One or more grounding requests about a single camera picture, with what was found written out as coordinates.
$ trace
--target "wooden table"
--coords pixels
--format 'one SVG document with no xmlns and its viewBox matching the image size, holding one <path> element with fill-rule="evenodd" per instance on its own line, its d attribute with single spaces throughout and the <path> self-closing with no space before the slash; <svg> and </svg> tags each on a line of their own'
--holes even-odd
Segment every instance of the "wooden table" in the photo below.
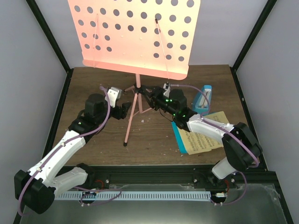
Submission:
<svg viewBox="0 0 299 224">
<path fill-rule="evenodd" d="M 167 80 L 141 76 L 142 84 L 162 85 Z M 65 130 L 84 109 L 88 96 L 102 93 L 99 86 L 115 86 L 125 89 L 135 83 L 135 75 L 94 68 L 75 68 L 67 93 L 63 112 L 58 126 L 55 144 L 62 138 Z M 201 88 L 208 84 L 213 88 L 211 112 L 224 111 L 232 124 L 246 123 L 242 105 L 228 65 L 190 66 L 188 77 L 173 84 L 191 84 Z M 197 94 L 195 90 L 184 88 L 188 105 L 191 106 Z M 123 94 L 118 105 L 133 101 L 132 91 Z M 148 108 L 143 100 L 143 108 Z M 187 155 L 179 152 L 170 121 L 159 111 L 150 110 L 133 118 L 127 147 L 123 146 L 128 117 L 124 120 L 111 118 L 100 134 L 76 152 L 67 165 L 86 163 L 88 165 L 167 165 L 167 164 L 211 164 L 225 157 L 223 148 L 210 152 Z"/>
</svg>

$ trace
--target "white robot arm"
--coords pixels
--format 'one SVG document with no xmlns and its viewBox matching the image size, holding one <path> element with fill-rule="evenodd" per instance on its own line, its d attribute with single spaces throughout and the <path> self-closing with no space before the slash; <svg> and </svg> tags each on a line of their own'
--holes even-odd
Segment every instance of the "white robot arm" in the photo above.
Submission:
<svg viewBox="0 0 299 224">
<path fill-rule="evenodd" d="M 116 119 L 126 117 L 131 103 L 123 103 L 121 107 L 116 105 L 121 92 L 120 89 L 111 87 L 107 91 L 108 98 L 101 94 L 89 96 L 85 102 L 85 109 L 79 113 L 57 145 L 27 172 L 20 170 L 14 176 L 17 199 L 22 195 L 23 189 L 30 180 L 30 184 L 22 195 L 22 201 L 36 213 L 41 214 L 51 206 L 55 197 L 75 186 L 90 185 L 94 181 L 93 171 L 83 163 L 63 175 L 57 176 L 57 174 L 91 137 L 98 134 L 94 130 L 100 129 L 99 125 L 104 120 L 110 117 Z"/>
<path fill-rule="evenodd" d="M 223 144 L 226 158 L 213 167 L 212 173 L 215 177 L 221 180 L 236 171 L 245 171 L 253 162 L 255 167 L 258 166 L 257 157 L 262 153 L 262 148 L 244 123 L 223 124 L 202 117 L 187 107 L 187 99 L 183 91 L 171 90 L 171 86 L 179 85 L 166 83 L 163 88 L 141 86 L 139 91 L 150 107 L 172 114 L 178 128 L 203 134 Z"/>
</svg>

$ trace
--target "pink tripod leg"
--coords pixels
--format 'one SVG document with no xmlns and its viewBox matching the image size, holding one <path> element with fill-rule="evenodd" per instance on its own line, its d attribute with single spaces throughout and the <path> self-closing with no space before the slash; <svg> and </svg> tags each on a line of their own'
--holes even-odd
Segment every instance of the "pink tripod leg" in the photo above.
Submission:
<svg viewBox="0 0 299 224">
<path fill-rule="evenodd" d="M 131 87 L 125 89 L 124 92 L 128 92 L 129 90 L 132 90 L 132 89 L 134 89 L 134 88 L 135 88 L 135 87 L 132 85 Z"/>
<path fill-rule="evenodd" d="M 127 144 L 128 144 L 128 138 L 129 138 L 130 128 L 131 128 L 132 119 L 133 119 L 133 115 L 134 115 L 134 110 L 135 110 L 135 106 L 136 106 L 136 102 L 137 102 L 137 96 L 138 96 L 138 94 L 135 93 L 134 101 L 133 101 L 133 105 L 132 105 L 132 110 L 131 110 L 131 114 L 130 114 L 130 118 L 129 118 L 128 128 L 127 128 L 126 138 L 125 138 L 125 141 L 123 143 L 123 146 L 127 146 Z"/>
</svg>

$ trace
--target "music stand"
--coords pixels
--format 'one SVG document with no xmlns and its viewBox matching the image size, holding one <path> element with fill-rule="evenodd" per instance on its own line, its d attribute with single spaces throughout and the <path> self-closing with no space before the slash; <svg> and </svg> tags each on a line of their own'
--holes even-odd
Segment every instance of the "music stand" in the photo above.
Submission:
<svg viewBox="0 0 299 224">
<path fill-rule="evenodd" d="M 175 80 L 187 77 L 200 0 L 68 0 L 88 67 Z M 124 146 L 138 100 L 135 93 Z"/>
</svg>

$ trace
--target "black metal frame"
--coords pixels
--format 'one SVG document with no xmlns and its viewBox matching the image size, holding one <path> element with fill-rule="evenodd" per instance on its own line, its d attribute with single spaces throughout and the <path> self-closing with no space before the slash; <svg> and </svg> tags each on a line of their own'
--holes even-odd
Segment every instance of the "black metal frame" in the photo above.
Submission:
<svg viewBox="0 0 299 224">
<path fill-rule="evenodd" d="M 253 27 L 247 41 L 245 42 L 243 49 L 241 50 L 234 66 L 231 68 L 232 76 L 240 97 L 241 104 L 243 106 L 243 110 L 247 119 L 247 123 L 249 128 L 256 136 L 256 132 L 250 117 L 250 113 L 248 111 L 248 107 L 246 105 L 246 101 L 244 99 L 242 89 L 240 87 L 240 83 L 236 74 L 236 71 L 240 67 L 243 59 L 245 58 L 248 50 L 250 49 L 254 39 L 256 38 L 258 32 L 266 21 L 268 15 L 273 9 L 277 0 L 268 0 L 261 15 L 259 16 L 255 26 Z M 67 72 L 67 76 L 65 79 L 64 87 L 62 90 L 62 94 L 60 100 L 58 102 L 57 110 L 53 119 L 53 123 L 51 126 L 51 130 L 48 136 L 48 140 L 45 146 L 45 150 L 43 156 L 45 156 L 53 147 L 54 138 L 56 136 L 58 123 L 60 121 L 62 109 L 64 106 L 65 98 L 67 95 L 67 91 L 71 82 L 71 77 L 73 73 L 73 69 L 71 69 L 60 50 L 49 26 L 47 25 L 40 9 L 38 8 L 35 0 L 26 0 L 29 7 L 31 8 L 34 16 L 36 17 L 38 23 L 43 29 L 46 37 L 48 38 L 51 46 L 53 47 L 57 57 L 59 58 L 62 66 Z M 280 188 L 277 176 L 275 172 L 267 171 L 267 166 L 263 156 L 259 157 L 260 166 L 255 169 L 249 169 L 245 175 L 248 183 L 272 183 L 275 186 L 276 191 L 280 194 L 280 202 L 282 208 L 285 213 L 285 217 L 288 223 L 292 224 L 292 217 L 288 210 L 287 204 L 285 202 L 285 198 L 283 196 L 282 190 Z M 194 179 L 199 178 L 201 173 L 207 173 L 212 168 L 213 165 L 177 165 L 177 166 L 95 166 L 95 173 L 97 178 L 102 180 L 109 179 L 109 184 L 193 184 L 195 188 L 202 188 L 199 182 L 194 183 Z M 63 167 L 60 174 L 68 172 L 73 167 Z M 242 183 L 243 179 L 240 175 L 234 176 L 236 183 Z M 21 221 L 21 217 L 17 214 L 14 224 L 19 224 Z"/>
</svg>

